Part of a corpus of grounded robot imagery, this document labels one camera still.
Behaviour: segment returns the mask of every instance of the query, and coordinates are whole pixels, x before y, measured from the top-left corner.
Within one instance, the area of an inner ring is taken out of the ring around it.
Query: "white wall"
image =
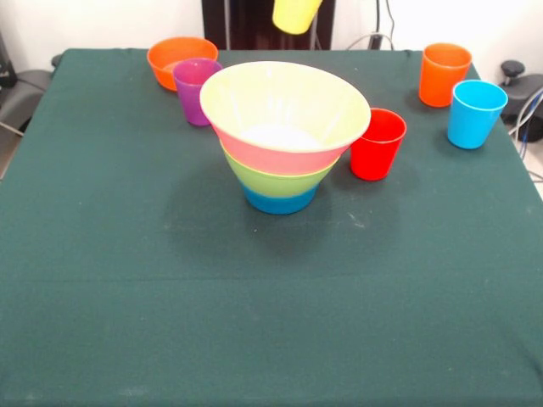
[[[389,2],[397,49],[455,42],[472,52],[484,79],[496,82],[505,59],[543,72],[543,0]],[[381,8],[381,30],[389,32],[384,0]],[[375,0],[336,0],[334,49],[374,28]],[[17,70],[50,69],[51,57],[68,47],[149,47],[168,36],[204,34],[200,0],[0,0],[0,29]]]
[[[0,0],[0,30],[15,70],[51,69],[69,47],[141,47],[203,36],[200,0]]]
[[[518,59],[527,72],[543,73],[543,0],[389,0],[396,49],[454,42],[473,55],[479,74],[501,81],[499,65]],[[381,0],[381,31],[390,24]],[[375,30],[375,0],[336,0],[333,49],[345,49]],[[358,48],[367,47],[362,41]]]

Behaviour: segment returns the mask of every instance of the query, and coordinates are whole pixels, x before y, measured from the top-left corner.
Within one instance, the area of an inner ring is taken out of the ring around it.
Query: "bowl rim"
[[[164,42],[169,42],[171,40],[180,40],[180,39],[181,40],[198,40],[198,41],[201,41],[201,42],[208,42],[215,49],[215,52],[214,52],[215,56],[213,58],[209,58],[209,59],[213,59],[214,61],[216,61],[217,58],[219,58],[219,48],[217,48],[217,46],[213,42],[211,42],[210,40],[208,40],[206,38],[202,38],[201,36],[171,36],[169,38],[165,38],[163,40],[160,40],[160,41],[156,42],[155,44],[153,44],[151,47],[149,47],[149,49],[147,50],[147,55],[146,55],[148,64],[151,65],[151,67],[154,70],[159,70],[160,72],[169,72],[168,70],[165,70],[164,68],[160,68],[157,64],[154,64],[151,61],[150,54],[151,54],[151,51],[153,49],[155,49],[159,45],[162,45]]]
[[[297,175],[291,175],[291,174],[287,174],[287,175],[284,175],[284,174],[272,174],[271,172],[265,172],[265,171],[260,171],[260,170],[257,170],[255,168],[252,168],[252,167],[249,167],[248,165],[245,165],[244,163],[242,163],[241,161],[239,161],[238,159],[235,159],[231,154],[230,152],[224,147],[224,145],[222,144],[222,141],[219,140],[219,143],[221,144],[221,148],[222,148],[222,151],[224,152],[224,154],[227,156],[227,159],[231,159],[234,163],[238,164],[240,167],[243,167],[249,171],[252,171],[252,172],[255,172],[256,174],[260,175],[260,176],[268,176],[268,177],[271,177],[271,178],[283,178],[283,179],[286,179],[286,180],[294,180],[294,179],[299,179],[299,178],[305,178],[305,177],[309,177],[309,176],[316,176],[318,174],[321,174],[322,172],[325,172],[325,171],[329,171],[332,169],[332,167],[339,161],[339,159],[341,158],[341,155],[339,155],[331,164],[327,165],[326,167],[324,168],[321,168],[319,171],[313,171],[313,172],[308,172],[308,173],[305,173],[305,174],[297,174]]]
[[[313,71],[318,71],[320,75],[332,76],[334,78],[334,80],[343,82],[348,88],[352,89],[355,93],[357,93],[360,96],[363,104],[365,104],[364,109],[367,111],[366,122],[364,122],[361,125],[359,131],[357,131],[354,136],[348,137],[347,139],[345,139],[346,141],[337,142],[337,143],[334,143],[332,145],[326,146],[325,148],[306,148],[306,149],[299,149],[299,148],[270,148],[269,146],[262,145],[262,144],[260,144],[258,142],[251,142],[251,141],[245,140],[242,137],[238,137],[236,135],[233,135],[229,131],[225,131],[222,127],[218,126],[212,119],[210,119],[210,116],[206,112],[207,106],[205,106],[204,103],[202,103],[202,99],[203,99],[204,95],[208,92],[207,89],[213,84],[213,82],[218,80],[217,78],[220,78],[223,75],[227,75],[231,70],[239,69],[239,67],[241,67],[241,66],[244,66],[244,65],[256,65],[256,64],[294,65],[297,69],[313,70]],[[338,149],[338,148],[343,148],[345,146],[349,146],[350,144],[352,144],[354,141],[356,141],[358,138],[360,138],[366,132],[368,126],[370,125],[370,120],[372,119],[372,109],[371,109],[367,99],[364,97],[364,95],[362,95],[362,93],[354,85],[352,85],[351,83],[349,83],[345,79],[343,79],[343,78],[341,78],[341,77],[339,77],[337,75],[334,75],[331,72],[328,72],[326,70],[321,70],[321,69],[315,68],[313,66],[309,66],[309,65],[305,65],[305,64],[297,64],[295,62],[287,62],[287,61],[264,60],[264,61],[243,62],[241,64],[235,64],[235,65],[227,66],[226,68],[223,68],[219,72],[216,72],[215,74],[213,74],[213,76],[211,76],[211,78],[209,78],[202,85],[202,89],[200,90],[200,106],[201,106],[202,110],[204,111],[205,116],[210,121],[210,123],[213,126],[216,126],[217,128],[219,128],[222,131],[226,132],[228,134],[228,136],[230,136],[230,137],[232,137],[232,138],[234,138],[234,139],[236,139],[236,140],[238,140],[240,142],[244,142],[246,144],[249,144],[250,146],[253,146],[253,147],[262,148],[262,149],[265,149],[265,150],[268,150],[268,151],[282,152],[282,153],[324,153],[324,152],[332,151],[332,150],[335,150],[335,149]]]

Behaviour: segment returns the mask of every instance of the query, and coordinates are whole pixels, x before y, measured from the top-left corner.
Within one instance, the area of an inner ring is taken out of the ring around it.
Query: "stacked bowls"
[[[202,110],[257,209],[296,212],[370,122],[366,99],[326,71],[287,62],[238,64],[214,74]]]

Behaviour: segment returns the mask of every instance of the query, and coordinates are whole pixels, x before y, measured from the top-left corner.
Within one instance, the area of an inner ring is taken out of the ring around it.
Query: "yellow cup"
[[[311,26],[322,0],[275,0],[273,24],[288,34],[303,34]]]

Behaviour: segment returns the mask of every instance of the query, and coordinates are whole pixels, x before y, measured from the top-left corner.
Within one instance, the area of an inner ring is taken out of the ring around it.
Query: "dark doorway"
[[[274,0],[227,0],[231,49],[310,49],[311,30],[292,36],[272,22]],[[335,0],[323,0],[317,15],[316,49],[330,49]],[[205,38],[227,49],[225,2],[202,0]]]

